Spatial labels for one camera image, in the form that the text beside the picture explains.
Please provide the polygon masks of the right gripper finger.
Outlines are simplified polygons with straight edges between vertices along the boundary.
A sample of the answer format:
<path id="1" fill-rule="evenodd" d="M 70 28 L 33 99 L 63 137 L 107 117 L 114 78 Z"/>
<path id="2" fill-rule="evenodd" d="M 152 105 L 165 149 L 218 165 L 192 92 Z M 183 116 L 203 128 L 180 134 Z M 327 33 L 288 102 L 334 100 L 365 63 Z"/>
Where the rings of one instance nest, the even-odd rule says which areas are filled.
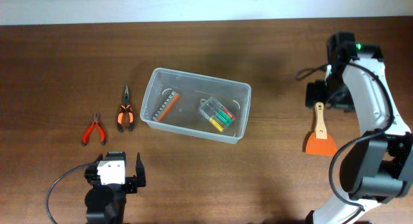
<path id="1" fill-rule="evenodd" d="M 330 108 L 342 109 L 344 112 L 354 112 L 355 106 L 350 94 L 336 94 L 330 96 L 328 103 Z"/>
<path id="2" fill-rule="evenodd" d="M 306 88 L 305 106 L 313 108 L 317 102 L 326 103 L 328 98 L 327 85 L 325 81 L 316 80 L 313 83 L 308 83 Z"/>

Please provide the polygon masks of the orange scraper wooden handle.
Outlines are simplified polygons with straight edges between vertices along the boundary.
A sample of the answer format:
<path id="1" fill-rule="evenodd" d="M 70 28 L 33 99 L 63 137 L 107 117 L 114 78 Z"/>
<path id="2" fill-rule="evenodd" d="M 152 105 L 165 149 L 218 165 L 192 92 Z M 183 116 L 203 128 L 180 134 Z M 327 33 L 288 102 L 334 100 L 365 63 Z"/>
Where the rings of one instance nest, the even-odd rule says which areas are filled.
<path id="1" fill-rule="evenodd" d="M 305 152 L 319 156 L 334 156 L 337 146 L 332 136 L 327 132 L 324 120 L 324 104 L 317 102 L 314 105 L 316 123 L 314 131 L 307 140 Z"/>

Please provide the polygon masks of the orange black long-nose pliers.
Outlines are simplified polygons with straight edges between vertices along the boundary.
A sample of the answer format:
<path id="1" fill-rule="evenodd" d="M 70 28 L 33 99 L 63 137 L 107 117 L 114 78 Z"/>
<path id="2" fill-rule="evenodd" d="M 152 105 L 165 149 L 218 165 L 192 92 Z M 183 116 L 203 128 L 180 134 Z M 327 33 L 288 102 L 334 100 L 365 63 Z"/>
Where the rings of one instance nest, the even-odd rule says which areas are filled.
<path id="1" fill-rule="evenodd" d="M 135 126 L 135 117 L 132 105 L 130 104 L 130 95 L 128 91 L 128 85 L 125 86 L 125 92 L 123 94 L 123 104 L 119 107 L 117 115 L 117 129 L 119 132 L 123 132 L 123 118 L 128 115 L 129 126 L 128 131 L 131 132 Z"/>

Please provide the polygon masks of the orange socket bit rail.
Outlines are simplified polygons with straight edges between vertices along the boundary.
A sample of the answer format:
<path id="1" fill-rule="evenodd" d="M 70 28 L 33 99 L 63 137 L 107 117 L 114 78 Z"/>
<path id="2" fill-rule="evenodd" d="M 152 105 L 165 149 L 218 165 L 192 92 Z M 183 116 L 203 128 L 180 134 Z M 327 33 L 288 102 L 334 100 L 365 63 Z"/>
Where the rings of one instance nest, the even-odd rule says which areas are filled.
<path id="1" fill-rule="evenodd" d="M 179 99 L 179 97 L 179 93 L 172 91 L 152 119 L 155 122 L 160 122 L 164 118 L 166 113 L 171 109 L 172 105 Z"/>

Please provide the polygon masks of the clear screwdriver set case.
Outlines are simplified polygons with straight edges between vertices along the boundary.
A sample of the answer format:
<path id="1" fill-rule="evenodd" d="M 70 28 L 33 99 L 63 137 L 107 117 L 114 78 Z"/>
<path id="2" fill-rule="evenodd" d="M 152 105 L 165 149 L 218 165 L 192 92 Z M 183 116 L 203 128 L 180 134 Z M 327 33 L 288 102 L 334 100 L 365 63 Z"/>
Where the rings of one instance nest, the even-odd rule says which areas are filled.
<path id="1" fill-rule="evenodd" d="M 219 132 L 236 120 L 235 115 L 214 97 L 201 99 L 198 112 Z"/>

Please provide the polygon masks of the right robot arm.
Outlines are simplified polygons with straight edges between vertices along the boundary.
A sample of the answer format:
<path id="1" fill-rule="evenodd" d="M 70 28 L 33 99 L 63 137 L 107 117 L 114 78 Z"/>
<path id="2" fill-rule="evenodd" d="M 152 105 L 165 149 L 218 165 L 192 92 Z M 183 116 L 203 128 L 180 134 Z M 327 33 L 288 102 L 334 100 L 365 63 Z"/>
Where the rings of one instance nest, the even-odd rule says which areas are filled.
<path id="1" fill-rule="evenodd" d="M 309 212 L 307 223 L 355 223 L 366 212 L 406 196 L 412 186 L 412 132 L 401 118 L 385 77 L 377 45 L 356 41 L 351 32 L 327 40 L 324 80 L 307 85 L 305 104 L 316 115 L 305 150 L 330 156 L 339 165 L 332 197 Z M 325 107 L 356 113 L 360 135 L 335 147 L 325 128 Z"/>

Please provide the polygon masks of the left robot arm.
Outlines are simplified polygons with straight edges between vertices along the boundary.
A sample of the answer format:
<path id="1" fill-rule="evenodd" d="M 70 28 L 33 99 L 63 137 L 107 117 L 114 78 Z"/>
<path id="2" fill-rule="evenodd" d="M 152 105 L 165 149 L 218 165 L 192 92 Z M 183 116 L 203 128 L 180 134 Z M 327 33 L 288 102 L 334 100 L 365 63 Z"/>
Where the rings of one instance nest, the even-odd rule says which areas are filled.
<path id="1" fill-rule="evenodd" d="M 85 170 L 92 186 L 85 196 L 86 220 L 97 224 L 122 224 L 126 195 L 136 194 L 146 186 L 145 168 L 140 154 L 136 156 L 136 174 L 126 176 L 126 153 L 108 152 Z"/>

